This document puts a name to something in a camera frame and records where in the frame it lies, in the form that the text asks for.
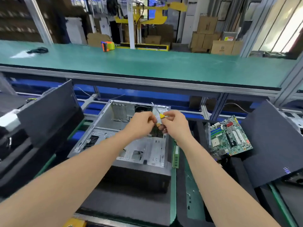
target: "yellow machine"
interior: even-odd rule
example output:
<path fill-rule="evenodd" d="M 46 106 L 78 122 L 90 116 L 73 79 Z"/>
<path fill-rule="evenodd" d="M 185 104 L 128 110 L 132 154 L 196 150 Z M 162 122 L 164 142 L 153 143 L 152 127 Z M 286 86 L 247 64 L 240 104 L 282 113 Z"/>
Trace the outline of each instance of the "yellow machine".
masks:
<path fill-rule="evenodd" d="M 165 10 L 168 10 L 168 8 L 178 10 L 185 12 L 187 10 L 187 6 L 180 2 L 171 2 L 171 3 L 165 3 L 164 6 L 144 6 L 137 4 L 136 6 L 133 6 L 134 8 L 134 22 L 138 24 L 138 21 L 140 21 L 141 24 L 164 24 L 167 16 L 164 16 L 163 13 Z M 146 20 L 141 18 L 141 14 L 143 10 L 156 10 L 154 19 Z M 117 23 L 128 23 L 128 19 L 120 19 L 118 16 L 114 16 L 115 21 Z"/>

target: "green tabletop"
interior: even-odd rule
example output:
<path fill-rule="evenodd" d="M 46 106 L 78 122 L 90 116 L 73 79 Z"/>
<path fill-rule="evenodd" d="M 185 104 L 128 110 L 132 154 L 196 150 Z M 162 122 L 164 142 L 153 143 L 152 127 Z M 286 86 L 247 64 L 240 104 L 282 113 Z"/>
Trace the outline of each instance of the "green tabletop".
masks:
<path fill-rule="evenodd" d="M 27 49 L 47 47 L 47 54 L 12 58 Z M 143 77 L 279 87 L 296 61 L 73 45 L 0 41 L 0 64 L 123 74 Z"/>

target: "white cable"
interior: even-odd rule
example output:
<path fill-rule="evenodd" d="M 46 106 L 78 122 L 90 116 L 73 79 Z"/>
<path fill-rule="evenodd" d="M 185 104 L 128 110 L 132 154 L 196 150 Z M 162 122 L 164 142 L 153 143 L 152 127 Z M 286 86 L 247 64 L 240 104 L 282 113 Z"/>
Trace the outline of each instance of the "white cable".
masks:
<path fill-rule="evenodd" d="M 234 104 L 234 105 L 237 105 L 236 103 L 226 103 L 226 104 L 224 104 L 224 106 L 225 105 L 227 105 L 227 104 Z M 247 111 L 245 111 L 242 107 L 240 107 L 239 105 L 237 105 L 242 111 L 244 111 L 244 112 L 246 112 L 247 114 L 249 114 L 249 112 L 247 112 Z"/>
<path fill-rule="evenodd" d="M 117 99 L 117 98 L 119 98 L 119 97 L 121 97 L 121 96 L 124 96 L 125 94 L 123 94 L 123 95 L 120 95 L 120 96 L 117 96 L 117 97 L 115 97 L 115 98 L 111 98 L 111 99 L 109 99 L 109 100 L 112 100 L 112 99 Z"/>

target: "motherboard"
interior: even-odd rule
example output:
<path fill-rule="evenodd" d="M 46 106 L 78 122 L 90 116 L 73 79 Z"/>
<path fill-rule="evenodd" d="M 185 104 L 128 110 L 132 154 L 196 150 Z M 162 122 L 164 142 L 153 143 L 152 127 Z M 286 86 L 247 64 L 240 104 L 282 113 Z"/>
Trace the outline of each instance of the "motherboard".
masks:
<path fill-rule="evenodd" d="M 212 145 L 210 154 L 215 160 L 253 148 L 235 116 L 212 125 L 210 136 Z"/>

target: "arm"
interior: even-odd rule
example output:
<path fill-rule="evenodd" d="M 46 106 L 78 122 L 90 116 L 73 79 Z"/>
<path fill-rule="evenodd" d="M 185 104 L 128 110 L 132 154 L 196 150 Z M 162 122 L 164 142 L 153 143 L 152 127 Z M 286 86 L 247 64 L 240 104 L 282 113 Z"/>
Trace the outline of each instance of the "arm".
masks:
<path fill-rule="evenodd" d="M 1 227 L 61 227 L 101 181 L 119 153 L 150 133 L 152 112 L 135 113 L 124 130 L 55 166 L 0 203 Z"/>
<path fill-rule="evenodd" d="M 159 128 L 169 133 L 182 148 L 191 172 L 217 227 L 278 227 L 279 224 L 230 177 L 191 135 L 185 116 L 165 112 Z"/>

